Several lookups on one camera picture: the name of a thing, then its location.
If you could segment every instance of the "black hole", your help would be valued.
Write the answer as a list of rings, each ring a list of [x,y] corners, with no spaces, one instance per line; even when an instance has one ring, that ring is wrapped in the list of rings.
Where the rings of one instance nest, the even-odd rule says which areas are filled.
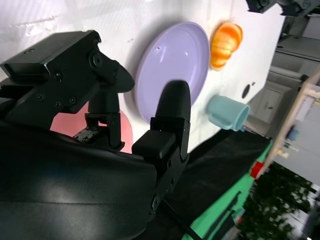
[[[29,53],[32,53],[32,52],[34,52],[34,51],[35,51],[35,49],[31,48],[31,49],[29,49],[28,51],[25,51],[24,53],[25,53],[25,54],[29,54]]]
[[[248,93],[249,93],[249,90],[250,90],[250,85],[248,84],[247,86],[245,86],[243,92],[242,92],[242,98],[244,99]]]

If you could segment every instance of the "red object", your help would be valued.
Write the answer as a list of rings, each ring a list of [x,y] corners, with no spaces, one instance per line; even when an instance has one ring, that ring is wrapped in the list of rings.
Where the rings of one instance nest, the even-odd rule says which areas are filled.
[[[73,137],[87,126],[85,120],[85,113],[87,112],[88,104],[84,105],[84,107],[76,114],[59,113],[54,117],[50,130]],[[121,152],[130,154],[131,147],[134,143],[132,128],[127,116],[122,111],[120,111],[120,116],[121,141],[125,142]]]
[[[250,176],[254,179],[257,179],[259,172],[264,167],[264,164],[262,162],[257,161],[254,165],[254,167],[251,169]]]

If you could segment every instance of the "foliage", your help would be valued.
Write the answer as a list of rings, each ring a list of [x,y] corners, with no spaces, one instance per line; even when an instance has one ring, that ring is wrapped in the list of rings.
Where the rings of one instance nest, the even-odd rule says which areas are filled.
[[[293,227],[287,214],[308,212],[311,182],[285,167],[273,163],[253,185],[244,204],[245,214],[238,228],[242,239],[289,240]]]

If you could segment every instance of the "gray cabinet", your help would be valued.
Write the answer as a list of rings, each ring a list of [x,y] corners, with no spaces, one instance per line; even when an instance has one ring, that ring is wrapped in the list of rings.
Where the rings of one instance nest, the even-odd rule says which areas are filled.
[[[292,89],[271,81],[248,103],[250,114],[245,126],[261,135],[274,137],[292,98]]]

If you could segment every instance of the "blue object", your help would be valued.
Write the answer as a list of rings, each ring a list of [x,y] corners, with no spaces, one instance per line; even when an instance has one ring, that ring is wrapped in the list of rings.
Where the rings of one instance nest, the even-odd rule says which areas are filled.
[[[239,131],[248,118],[250,107],[226,96],[213,96],[206,109],[209,121],[219,128]]]
[[[297,140],[297,137],[299,135],[299,131],[296,130],[296,129],[291,129],[291,131],[288,133],[287,135],[287,138],[290,140],[290,141],[295,141]]]

